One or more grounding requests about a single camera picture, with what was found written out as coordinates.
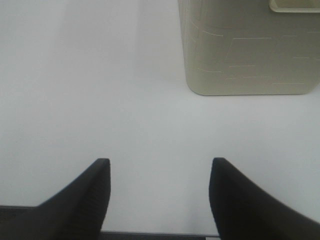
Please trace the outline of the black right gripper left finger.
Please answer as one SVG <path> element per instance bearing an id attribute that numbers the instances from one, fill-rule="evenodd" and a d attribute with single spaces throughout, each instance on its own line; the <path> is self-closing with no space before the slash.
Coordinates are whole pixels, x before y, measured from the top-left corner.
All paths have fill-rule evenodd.
<path id="1" fill-rule="evenodd" d="M 111 196 L 111 163 L 94 161 L 39 206 L 1 225 L 2 240 L 97 240 Z"/>

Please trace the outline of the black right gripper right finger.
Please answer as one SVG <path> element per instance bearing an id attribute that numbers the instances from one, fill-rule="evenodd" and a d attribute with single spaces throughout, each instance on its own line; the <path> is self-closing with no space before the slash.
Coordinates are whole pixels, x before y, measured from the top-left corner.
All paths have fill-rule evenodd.
<path id="1" fill-rule="evenodd" d="M 222 240 L 318 240 L 320 224 L 261 189 L 223 157 L 212 161 L 208 196 Z"/>

